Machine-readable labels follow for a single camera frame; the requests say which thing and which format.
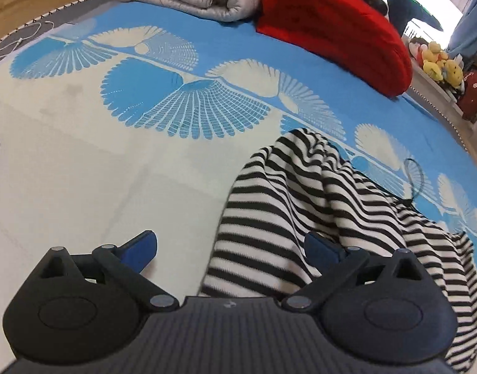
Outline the black white striped cardigan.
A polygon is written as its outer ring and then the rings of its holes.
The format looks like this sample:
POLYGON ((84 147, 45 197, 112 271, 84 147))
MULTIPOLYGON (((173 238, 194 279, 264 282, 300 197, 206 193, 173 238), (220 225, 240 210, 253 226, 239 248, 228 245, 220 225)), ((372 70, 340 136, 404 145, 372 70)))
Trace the black white striped cardigan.
POLYGON ((477 357, 473 244, 427 219, 345 159, 319 133, 295 129, 253 154, 221 216, 200 294, 283 299, 320 275, 304 240, 318 232, 380 256, 407 248, 457 315, 447 363, 466 373, 477 357))

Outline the blue cream patterned bedspread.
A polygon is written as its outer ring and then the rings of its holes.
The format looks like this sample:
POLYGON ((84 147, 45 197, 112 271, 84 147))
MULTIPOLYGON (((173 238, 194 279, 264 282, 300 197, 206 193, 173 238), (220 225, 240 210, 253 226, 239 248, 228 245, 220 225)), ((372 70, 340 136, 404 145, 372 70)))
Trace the blue cream patterned bedspread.
POLYGON ((234 181, 295 129, 324 136, 371 181, 465 233, 477 274, 477 168, 437 115, 249 22, 109 4, 2 60, 0 372, 460 373, 447 353, 412 366, 358 358, 310 315, 284 309, 290 295, 200 294, 234 181), (89 254, 144 231, 157 254, 141 274, 178 309, 150 314, 97 360, 16 358, 3 315, 51 248, 89 254))

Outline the dark red plush cushion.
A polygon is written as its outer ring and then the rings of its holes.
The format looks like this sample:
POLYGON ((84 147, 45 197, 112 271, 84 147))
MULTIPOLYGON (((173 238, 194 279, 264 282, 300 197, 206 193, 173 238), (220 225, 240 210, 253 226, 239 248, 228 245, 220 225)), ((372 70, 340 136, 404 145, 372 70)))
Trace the dark red plush cushion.
POLYGON ((463 112, 463 119, 475 123, 477 121, 477 70, 471 70, 464 75, 465 91, 457 101, 463 112))

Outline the yellow plush toys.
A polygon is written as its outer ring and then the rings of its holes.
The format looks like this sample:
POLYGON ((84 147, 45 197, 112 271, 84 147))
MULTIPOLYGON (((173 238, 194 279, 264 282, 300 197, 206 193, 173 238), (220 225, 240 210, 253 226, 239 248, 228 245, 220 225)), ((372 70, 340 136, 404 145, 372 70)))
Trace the yellow plush toys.
POLYGON ((462 58, 451 59, 449 54, 435 41, 425 43, 413 38, 408 50, 424 73, 441 87, 463 89, 462 58))

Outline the blue curtain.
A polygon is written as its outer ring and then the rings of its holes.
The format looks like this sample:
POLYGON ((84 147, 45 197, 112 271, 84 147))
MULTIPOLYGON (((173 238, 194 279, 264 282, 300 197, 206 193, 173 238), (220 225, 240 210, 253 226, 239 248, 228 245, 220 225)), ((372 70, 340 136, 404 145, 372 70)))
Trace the blue curtain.
POLYGON ((469 6, 451 34, 446 49, 451 58, 461 55, 464 68, 468 69, 477 57, 477 0, 470 0, 469 6))

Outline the red folded blanket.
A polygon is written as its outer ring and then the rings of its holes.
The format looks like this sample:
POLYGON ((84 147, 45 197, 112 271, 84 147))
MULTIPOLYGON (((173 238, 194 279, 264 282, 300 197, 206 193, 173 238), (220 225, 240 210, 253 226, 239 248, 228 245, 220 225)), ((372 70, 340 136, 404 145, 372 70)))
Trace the red folded blanket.
POLYGON ((400 35, 363 0, 261 0, 256 30, 332 61, 387 97, 412 83, 400 35))

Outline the dark blue shark plush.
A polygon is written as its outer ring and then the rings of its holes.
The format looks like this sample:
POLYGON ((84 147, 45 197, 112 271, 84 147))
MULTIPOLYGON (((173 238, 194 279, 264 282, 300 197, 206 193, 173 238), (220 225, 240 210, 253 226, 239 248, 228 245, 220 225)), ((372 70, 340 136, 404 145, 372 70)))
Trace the dark blue shark plush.
POLYGON ((437 31, 443 31, 439 20, 416 0, 387 0, 387 5, 389 21, 400 36, 412 19, 422 21, 437 31))

